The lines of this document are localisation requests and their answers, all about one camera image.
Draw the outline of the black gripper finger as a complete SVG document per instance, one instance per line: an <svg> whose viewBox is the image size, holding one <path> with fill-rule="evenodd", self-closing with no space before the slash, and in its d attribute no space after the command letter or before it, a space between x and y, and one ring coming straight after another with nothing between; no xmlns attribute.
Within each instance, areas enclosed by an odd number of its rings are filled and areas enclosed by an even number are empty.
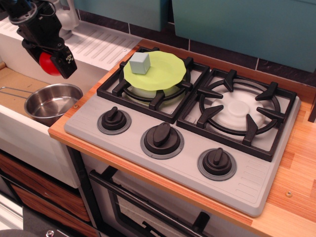
<svg viewBox="0 0 316 237"><path fill-rule="evenodd" d="M45 49L41 45L37 45L34 42L28 41L26 39L22 40L22 46L28 54L37 62L38 65L40 65L40 56L43 52L45 52Z"/></svg>
<svg viewBox="0 0 316 237"><path fill-rule="evenodd" d="M68 79L77 70L74 56L67 46L53 52L50 60L64 79Z"/></svg>

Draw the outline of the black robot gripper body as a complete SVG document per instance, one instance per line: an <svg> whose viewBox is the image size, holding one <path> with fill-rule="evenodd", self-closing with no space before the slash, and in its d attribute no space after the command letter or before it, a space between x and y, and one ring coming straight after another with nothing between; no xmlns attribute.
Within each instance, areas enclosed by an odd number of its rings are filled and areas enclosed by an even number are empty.
<svg viewBox="0 0 316 237"><path fill-rule="evenodd" d="M41 45L46 53L65 47L65 41L59 37L62 25L56 13L28 12L16 18L16 25L23 39Z"/></svg>

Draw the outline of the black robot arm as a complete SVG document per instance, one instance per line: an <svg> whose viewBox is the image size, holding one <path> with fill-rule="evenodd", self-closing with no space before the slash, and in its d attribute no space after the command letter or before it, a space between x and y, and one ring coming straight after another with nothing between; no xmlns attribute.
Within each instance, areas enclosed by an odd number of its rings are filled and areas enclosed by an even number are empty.
<svg viewBox="0 0 316 237"><path fill-rule="evenodd" d="M79 25L74 2L63 9L59 0L2 0L0 10L8 14L17 26L22 46L28 54L52 76L68 79L77 65L65 40Z"/></svg>

